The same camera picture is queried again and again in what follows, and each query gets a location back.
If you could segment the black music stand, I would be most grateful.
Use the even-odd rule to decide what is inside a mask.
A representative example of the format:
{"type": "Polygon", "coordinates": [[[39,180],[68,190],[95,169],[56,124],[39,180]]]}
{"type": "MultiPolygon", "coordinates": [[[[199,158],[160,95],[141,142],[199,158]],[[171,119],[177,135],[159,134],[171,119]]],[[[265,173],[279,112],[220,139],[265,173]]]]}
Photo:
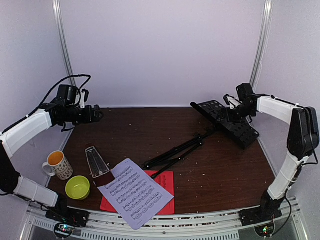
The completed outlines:
{"type": "Polygon", "coordinates": [[[209,120],[212,123],[212,127],[207,129],[204,134],[196,134],[191,140],[151,160],[145,161],[141,165],[143,170],[151,170],[154,167],[163,166],[151,176],[152,179],[155,179],[178,162],[185,160],[188,155],[204,145],[204,139],[217,132],[225,133],[241,149],[249,147],[260,136],[258,131],[250,126],[246,118],[233,120],[228,117],[227,111],[229,109],[216,100],[203,103],[191,102],[190,106],[209,120]]]}

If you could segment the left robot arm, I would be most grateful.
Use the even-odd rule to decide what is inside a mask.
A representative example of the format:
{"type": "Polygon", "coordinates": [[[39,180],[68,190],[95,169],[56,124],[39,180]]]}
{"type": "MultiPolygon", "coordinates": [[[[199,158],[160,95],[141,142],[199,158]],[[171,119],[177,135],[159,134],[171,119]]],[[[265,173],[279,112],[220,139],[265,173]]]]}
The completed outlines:
{"type": "Polygon", "coordinates": [[[88,90],[62,84],[50,103],[41,103],[30,115],[0,134],[0,189],[2,194],[17,195],[32,202],[53,207],[52,213],[61,222],[72,218],[72,211],[59,202],[59,194],[23,177],[14,168],[13,155],[40,133],[56,125],[64,127],[99,122],[104,114],[99,105],[86,105],[88,90]]]}

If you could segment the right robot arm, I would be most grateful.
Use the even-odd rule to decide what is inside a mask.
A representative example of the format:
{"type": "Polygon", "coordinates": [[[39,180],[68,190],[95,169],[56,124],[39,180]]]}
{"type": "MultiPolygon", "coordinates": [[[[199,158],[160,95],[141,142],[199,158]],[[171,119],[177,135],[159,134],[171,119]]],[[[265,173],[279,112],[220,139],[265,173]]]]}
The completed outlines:
{"type": "Polygon", "coordinates": [[[317,111],[314,107],[302,106],[274,95],[254,93],[249,83],[237,86],[236,92],[237,97],[229,94],[223,97],[227,108],[220,114],[221,119],[239,122],[261,113],[289,126],[284,163],[266,191],[268,201],[256,210],[258,219],[266,221],[276,212],[275,204],[283,201],[286,192],[297,181],[301,169],[310,165],[309,158],[316,155],[320,144],[317,111]]]}

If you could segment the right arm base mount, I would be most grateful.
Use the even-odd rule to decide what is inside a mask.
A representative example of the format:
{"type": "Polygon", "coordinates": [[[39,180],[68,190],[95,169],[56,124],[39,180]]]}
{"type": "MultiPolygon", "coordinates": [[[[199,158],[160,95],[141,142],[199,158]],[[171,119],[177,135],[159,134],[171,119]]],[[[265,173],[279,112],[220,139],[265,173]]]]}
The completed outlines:
{"type": "Polygon", "coordinates": [[[239,212],[242,226],[254,226],[255,233],[262,238],[268,238],[274,234],[276,230],[275,219],[281,216],[280,210],[276,210],[269,216],[264,215],[260,207],[243,209],[239,212]]]}

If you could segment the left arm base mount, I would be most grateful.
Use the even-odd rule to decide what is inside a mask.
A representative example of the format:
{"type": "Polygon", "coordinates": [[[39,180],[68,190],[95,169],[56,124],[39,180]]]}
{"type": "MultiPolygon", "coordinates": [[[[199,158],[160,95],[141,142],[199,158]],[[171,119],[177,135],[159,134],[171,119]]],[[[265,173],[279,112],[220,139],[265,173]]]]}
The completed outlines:
{"type": "Polygon", "coordinates": [[[65,240],[69,238],[77,228],[87,226],[90,213],[85,210],[68,208],[65,215],[57,213],[53,209],[48,208],[45,214],[47,219],[56,221],[53,227],[53,233],[58,239],[65,240]]]}

